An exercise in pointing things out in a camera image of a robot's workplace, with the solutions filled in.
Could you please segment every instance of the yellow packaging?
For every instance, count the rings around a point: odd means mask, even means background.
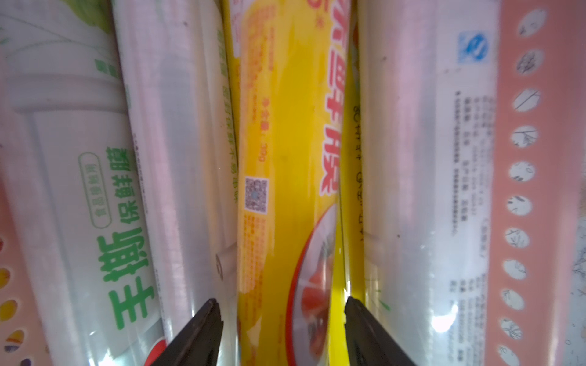
[[[364,302],[364,242],[362,228],[362,147],[360,144],[360,94],[358,79],[358,27],[356,1],[352,1],[350,49],[346,69],[346,95],[342,153],[340,156],[340,195],[338,230],[333,267],[330,306],[329,363],[348,366],[346,315],[349,295]]]
[[[240,22],[242,0],[222,0],[236,148],[240,138]]]
[[[243,5],[243,366],[326,363],[349,14],[350,0]]]

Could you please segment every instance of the product label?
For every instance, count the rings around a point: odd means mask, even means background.
[[[78,324],[99,334],[92,354],[116,359],[160,318],[138,175],[126,116],[33,114],[60,225]]]
[[[432,359],[481,365],[499,3],[450,0],[437,11]]]
[[[322,365],[350,1],[256,0],[243,9],[241,363]]]

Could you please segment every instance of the white packaging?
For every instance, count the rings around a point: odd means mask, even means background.
[[[0,3],[0,152],[55,365],[144,365],[163,334],[104,4]]]
[[[220,11],[118,0],[114,17],[166,338],[215,297],[218,364],[234,364],[238,182]]]
[[[366,306],[419,366],[483,363],[499,8],[359,1]]]

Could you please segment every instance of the colorful circle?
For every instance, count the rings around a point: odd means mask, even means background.
[[[517,112],[529,112],[535,108],[541,100],[541,92],[537,89],[525,89],[513,101],[513,108]]]
[[[513,320],[501,319],[500,328],[512,339],[520,340],[523,338],[523,331]]]
[[[500,346],[499,347],[499,355],[500,355],[501,359],[505,362],[505,364],[507,364],[508,366],[520,366],[521,365],[521,362],[519,361],[519,358],[517,357],[515,352],[513,352],[513,350],[511,350],[507,346]]]
[[[535,9],[523,17],[517,33],[521,37],[530,37],[537,33],[546,23],[547,10]]]
[[[165,348],[167,348],[165,340],[158,341],[146,358],[145,366],[151,366],[151,364],[165,351]]]
[[[517,61],[516,70],[520,75],[532,74],[539,69],[545,58],[542,50],[529,50]]]
[[[516,291],[504,289],[500,292],[500,296],[511,309],[517,311],[525,309],[525,300]]]
[[[533,209],[533,204],[527,197],[513,196],[507,201],[507,209],[514,215],[525,216]]]
[[[504,261],[503,269],[514,279],[524,280],[527,278],[527,269],[521,262],[515,259],[507,259]]]
[[[8,338],[6,338],[6,344],[4,345],[4,351],[12,353],[18,350],[22,343],[25,341],[25,332],[22,330],[13,331]]]
[[[10,282],[10,271],[6,268],[0,268],[0,289],[6,287]]]
[[[14,317],[18,310],[18,303],[16,300],[7,300],[0,305],[0,323],[7,321]]]
[[[529,162],[517,162],[509,169],[509,177],[517,182],[527,182],[534,176],[535,165]]]

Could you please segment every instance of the plastic wrap roll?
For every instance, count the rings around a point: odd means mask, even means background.
[[[325,364],[350,1],[243,14],[241,364]]]
[[[222,16],[212,0],[117,1],[114,16],[166,338],[215,297],[219,364],[233,364],[237,160]]]
[[[362,148],[360,143],[360,94],[358,79],[358,24],[356,1],[352,1],[342,147],[338,230],[333,266],[329,328],[331,366],[348,366],[346,314],[348,296],[364,302],[364,243],[362,216]]]
[[[107,4],[0,3],[6,189],[58,366],[164,347]]]
[[[499,7],[359,2],[366,306],[419,366],[483,363]]]
[[[52,365],[1,177],[0,341],[2,364]]]

